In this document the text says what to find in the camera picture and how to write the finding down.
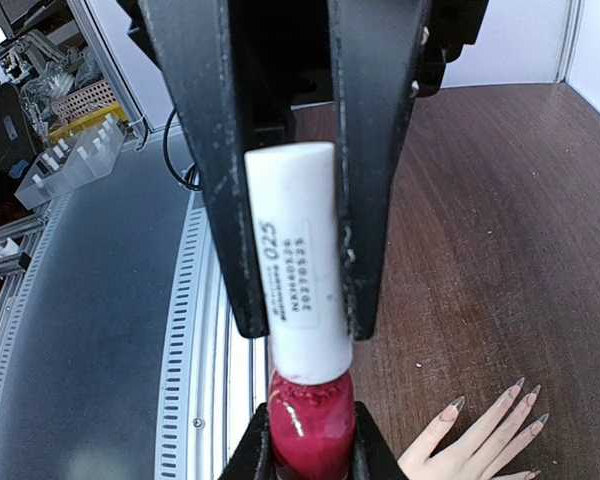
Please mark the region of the yellow storage bin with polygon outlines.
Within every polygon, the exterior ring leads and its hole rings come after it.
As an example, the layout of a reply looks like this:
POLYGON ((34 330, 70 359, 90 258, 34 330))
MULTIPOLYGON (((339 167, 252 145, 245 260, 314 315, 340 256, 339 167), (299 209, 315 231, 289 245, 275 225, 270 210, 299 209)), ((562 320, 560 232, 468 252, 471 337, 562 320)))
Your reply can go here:
POLYGON ((67 139, 70 136, 76 135, 78 132, 104 122, 107 115, 115 116, 123 123, 128 122, 128 118, 121 105, 119 103, 114 103, 93 113, 89 113, 67 125, 56 128, 49 133, 47 142, 50 144, 57 144, 60 139, 67 139))

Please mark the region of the right aluminium corner post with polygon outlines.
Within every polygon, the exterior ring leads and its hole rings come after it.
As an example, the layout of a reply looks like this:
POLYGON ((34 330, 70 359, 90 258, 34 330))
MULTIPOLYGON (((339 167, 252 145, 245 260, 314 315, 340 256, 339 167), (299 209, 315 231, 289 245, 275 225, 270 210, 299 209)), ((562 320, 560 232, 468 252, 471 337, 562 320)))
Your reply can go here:
POLYGON ((584 0, 569 0, 555 68, 554 82, 565 83, 575 58, 576 44, 584 12, 584 0))

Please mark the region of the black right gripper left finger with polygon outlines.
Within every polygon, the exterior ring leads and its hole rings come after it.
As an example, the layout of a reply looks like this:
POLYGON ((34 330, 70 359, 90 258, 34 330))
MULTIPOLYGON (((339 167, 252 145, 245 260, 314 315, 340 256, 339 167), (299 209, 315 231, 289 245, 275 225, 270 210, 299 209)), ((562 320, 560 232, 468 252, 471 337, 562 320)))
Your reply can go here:
POLYGON ((275 477, 267 404, 256 409, 219 480, 270 480, 275 477))

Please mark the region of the clear plastic organiser box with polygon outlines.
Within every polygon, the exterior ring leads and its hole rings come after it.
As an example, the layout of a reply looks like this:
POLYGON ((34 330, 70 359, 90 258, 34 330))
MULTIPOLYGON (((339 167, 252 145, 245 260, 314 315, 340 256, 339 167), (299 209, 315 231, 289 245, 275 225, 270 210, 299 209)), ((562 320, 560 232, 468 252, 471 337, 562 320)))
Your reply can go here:
POLYGON ((15 192, 28 210, 108 176, 126 137, 120 119, 107 114, 96 124, 44 150, 15 192))

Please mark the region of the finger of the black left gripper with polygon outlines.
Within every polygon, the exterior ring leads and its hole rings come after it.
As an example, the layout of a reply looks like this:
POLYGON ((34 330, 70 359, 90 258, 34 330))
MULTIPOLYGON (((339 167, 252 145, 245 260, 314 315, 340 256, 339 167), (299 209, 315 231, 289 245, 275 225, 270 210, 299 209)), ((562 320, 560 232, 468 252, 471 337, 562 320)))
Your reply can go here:
POLYGON ((190 153, 239 333, 268 335, 244 154, 254 144, 260 59, 242 1, 143 1, 140 8, 190 153))

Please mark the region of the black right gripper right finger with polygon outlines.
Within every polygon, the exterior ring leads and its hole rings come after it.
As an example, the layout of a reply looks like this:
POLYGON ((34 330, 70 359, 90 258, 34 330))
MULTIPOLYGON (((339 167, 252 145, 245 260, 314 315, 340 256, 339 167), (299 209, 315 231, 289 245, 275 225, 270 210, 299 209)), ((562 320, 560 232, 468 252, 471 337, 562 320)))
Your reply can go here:
POLYGON ((356 430, 350 479, 404 480, 405 475, 367 407, 355 402, 356 430))

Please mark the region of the white nail polish cap brush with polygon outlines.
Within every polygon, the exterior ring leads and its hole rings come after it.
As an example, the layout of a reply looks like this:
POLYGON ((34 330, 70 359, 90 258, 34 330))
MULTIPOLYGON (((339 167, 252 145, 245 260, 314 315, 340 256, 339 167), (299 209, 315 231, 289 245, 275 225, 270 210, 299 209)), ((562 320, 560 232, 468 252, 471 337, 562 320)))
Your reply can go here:
POLYGON ((245 155, 274 366, 299 385, 331 382, 352 362, 334 151, 330 142, 304 142, 245 155))

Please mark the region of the red nail polish bottle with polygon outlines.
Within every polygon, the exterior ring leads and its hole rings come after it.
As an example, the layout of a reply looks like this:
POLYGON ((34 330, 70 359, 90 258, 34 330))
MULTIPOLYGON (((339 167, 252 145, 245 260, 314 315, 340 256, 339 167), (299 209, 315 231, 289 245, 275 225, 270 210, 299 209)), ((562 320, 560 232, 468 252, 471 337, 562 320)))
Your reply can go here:
POLYGON ((299 385, 274 373, 267 402, 278 479, 347 479, 355 437, 351 375, 299 385))

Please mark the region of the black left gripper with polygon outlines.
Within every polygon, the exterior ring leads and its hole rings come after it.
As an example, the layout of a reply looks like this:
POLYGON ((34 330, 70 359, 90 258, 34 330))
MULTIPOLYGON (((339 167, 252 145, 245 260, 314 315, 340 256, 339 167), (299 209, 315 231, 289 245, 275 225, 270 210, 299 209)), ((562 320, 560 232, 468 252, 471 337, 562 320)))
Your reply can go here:
POLYGON ((125 1, 131 40, 164 75, 192 150, 291 142, 294 105, 334 102, 349 336, 370 339, 391 187, 416 97, 475 43, 483 1, 125 1))

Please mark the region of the pale hand with long nails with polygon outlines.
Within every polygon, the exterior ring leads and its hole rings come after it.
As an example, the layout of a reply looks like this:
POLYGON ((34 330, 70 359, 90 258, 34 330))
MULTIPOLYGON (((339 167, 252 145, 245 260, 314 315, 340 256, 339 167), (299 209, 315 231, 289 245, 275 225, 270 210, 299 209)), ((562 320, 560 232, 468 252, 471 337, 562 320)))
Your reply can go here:
POLYGON ((436 452, 465 405, 463 396, 453 400, 400 455, 401 472, 408 479, 502 479, 500 471, 541 434, 549 419, 545 413, 524 424, 542 389, 536 385, 522 395, 524 382, 516 381, 460 438, 436 452))

